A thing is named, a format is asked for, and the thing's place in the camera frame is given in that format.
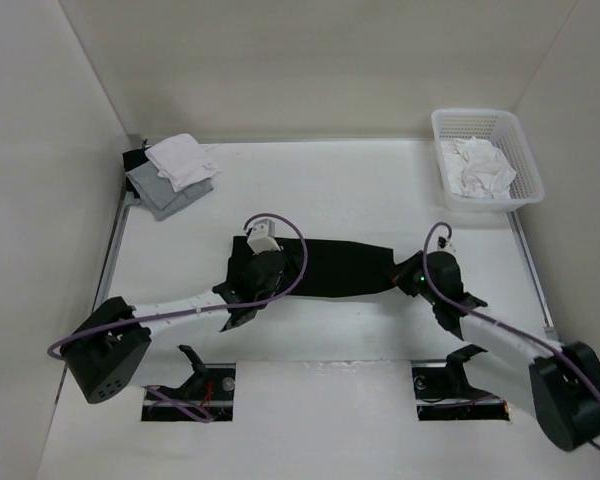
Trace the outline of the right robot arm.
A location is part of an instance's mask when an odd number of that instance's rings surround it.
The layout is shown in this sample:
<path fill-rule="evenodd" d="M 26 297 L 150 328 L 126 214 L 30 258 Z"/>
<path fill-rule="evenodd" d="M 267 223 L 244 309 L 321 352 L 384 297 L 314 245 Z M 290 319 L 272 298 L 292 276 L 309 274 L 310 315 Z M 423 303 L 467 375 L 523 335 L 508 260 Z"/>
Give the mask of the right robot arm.
<path fill-rule="evenodd" d="M 386 275 L 406 295 L 424 298 L 438 324 L 465 342 L 447 357 L 451 393 L 479 389 L 516 404 L 563 451 L 600 436 L 600 360 L 590 346 L 541 339 L 484 314 L 486 302 L 465 290 L 448 252 L 419 251 Z"/>

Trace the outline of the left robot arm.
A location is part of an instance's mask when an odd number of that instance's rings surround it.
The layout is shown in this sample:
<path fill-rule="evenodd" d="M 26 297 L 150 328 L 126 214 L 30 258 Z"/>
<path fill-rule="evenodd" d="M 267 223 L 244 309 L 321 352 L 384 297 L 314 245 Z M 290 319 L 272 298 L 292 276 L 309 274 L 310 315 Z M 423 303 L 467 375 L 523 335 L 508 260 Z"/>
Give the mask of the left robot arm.
<path fill-rule="evenodd" d="M 122 297 L 110 298 L 61 346 L 60 356 L 90 404 L 128 385 L 194 398 L 205 377 L 194 343 L 252 320 L 296 272 L 283 252 L 268 251 L 253 256 L 232 279 L 184 300 L 131 306 Z"/>

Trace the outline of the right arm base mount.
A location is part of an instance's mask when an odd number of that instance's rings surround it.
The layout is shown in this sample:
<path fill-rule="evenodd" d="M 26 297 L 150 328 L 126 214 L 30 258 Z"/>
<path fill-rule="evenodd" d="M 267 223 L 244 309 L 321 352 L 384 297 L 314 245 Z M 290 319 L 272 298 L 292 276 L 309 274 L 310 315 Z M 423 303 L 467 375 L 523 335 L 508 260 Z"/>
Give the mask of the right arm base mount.
<path fill-rule="evenodd" d="M 444 361 L 412 364 L 416 413 L 420 421 L 509 421 L 507 403 L 469 384 L 465 364 L 484 353 L 475 345 L 450 353 Z"/>

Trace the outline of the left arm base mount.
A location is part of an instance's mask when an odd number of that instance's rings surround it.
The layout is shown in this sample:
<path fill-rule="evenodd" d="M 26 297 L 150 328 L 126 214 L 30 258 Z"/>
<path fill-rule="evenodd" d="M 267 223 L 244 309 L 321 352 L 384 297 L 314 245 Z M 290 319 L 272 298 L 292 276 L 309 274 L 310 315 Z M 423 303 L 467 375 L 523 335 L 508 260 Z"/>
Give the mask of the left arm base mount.
<path fill-rule="evenodd" d="M 236 365 L 207 364 L 188 345 L 179 345 L 188 376 L 176 387 L 151 386 L 144 392 L 143 422 L 228 422 L 233 420 Z"/>

